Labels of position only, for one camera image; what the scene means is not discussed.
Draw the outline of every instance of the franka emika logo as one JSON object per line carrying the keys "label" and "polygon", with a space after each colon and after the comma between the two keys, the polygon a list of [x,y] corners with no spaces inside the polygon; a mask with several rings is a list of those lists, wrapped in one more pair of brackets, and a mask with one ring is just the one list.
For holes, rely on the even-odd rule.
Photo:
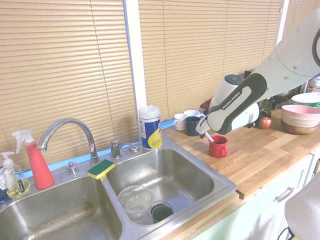
{"label": "franka emika logo", "polygon": [[222,110],[225,110],[241,93],[238,91],[225,105],[223,105]]}

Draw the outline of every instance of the wipes container lid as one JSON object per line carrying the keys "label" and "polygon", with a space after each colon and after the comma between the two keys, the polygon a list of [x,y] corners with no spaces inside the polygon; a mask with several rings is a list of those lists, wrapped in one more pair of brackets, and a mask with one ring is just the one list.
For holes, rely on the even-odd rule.
{"label": "wipes container lid", "polygon": [[148,105],[139,108],[140,119],[154,119],[160,116],[160,109],[157,106]]}

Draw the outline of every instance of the faucet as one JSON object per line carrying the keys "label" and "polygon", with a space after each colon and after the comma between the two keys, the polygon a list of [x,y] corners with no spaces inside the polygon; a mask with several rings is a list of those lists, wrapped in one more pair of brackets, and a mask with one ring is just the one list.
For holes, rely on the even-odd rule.
{"label": "faucet", "polygon": [[129,151],[131,153],[137,153],[139,151],[139,148],[137,146],[132,145],[130,142],[125,142],[124,144],[122,144],[122,146],[120,146],[119,141],[115,140],[114,142],[110,142],[111,158],[120,159],[121,158],[120,149],[122,149],[123,146],[125,145],[130,146]]}
{"label": "faucet", "polygon": [[62,120],[59,120],[57,122],[55,122],[54,124],[52,124],[42,135],[42,137],[40,138],[37,148],[40,151],[46,151],[47,147],[48,147],[48,142],[51,138],[51,136],[55,133],[56,130],[58,130],[58,128],[60,128],[61,126],[68,124],[68,123],[73,123],[78,125],[84,132],[86,139],[88,141],[88,145],[89,145],[89,151],[90,151],[90,158],[91,158],[91,165],[97,165],[98,163],[100,163],[99,160],[99,156],[97,154],[97,149],[96,149],[96,145],[95,145],[95,141],[94,141],[94,137],[92,136],[92,133],[90,132],[89,128],[82,122],[79,121],[75,118],[65,118]]}

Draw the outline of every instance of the drawer handle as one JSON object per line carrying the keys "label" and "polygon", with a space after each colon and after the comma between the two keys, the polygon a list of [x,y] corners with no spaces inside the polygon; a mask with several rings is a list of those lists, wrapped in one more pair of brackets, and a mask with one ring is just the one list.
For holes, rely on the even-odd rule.
{"label": "drawer handle", "polygon": [[275,199],[277,202],[281,202],[282,200],[286,199],[287,197],[290,196],[290,194],[292,194],[294,192],[295,188],[294,187],[290,187],[288,186],[287,190],[285,190],[284,193],[282,193],[280,196],[276,196]]}

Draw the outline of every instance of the butcher block counter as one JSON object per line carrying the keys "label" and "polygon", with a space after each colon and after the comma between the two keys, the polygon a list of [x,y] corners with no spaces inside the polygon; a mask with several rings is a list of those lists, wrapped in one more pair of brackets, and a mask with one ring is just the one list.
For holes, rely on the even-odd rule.
{"label": "butcher block counter", "polygon": [[241,127],[225,135],[228,156],[209,156],[209,142],[205,137],[187,136],[174,126],[162,130],[192,155],[236,184],[237,190],[224,200],[186,222],[162,240],[192,239],[221,219],[234,212],[262,192],[277,178],[290,170],[309,152],[320,146],[320,127],[307,135],[294,135],[281,127],[281,110],[272,111],[272,126]]}

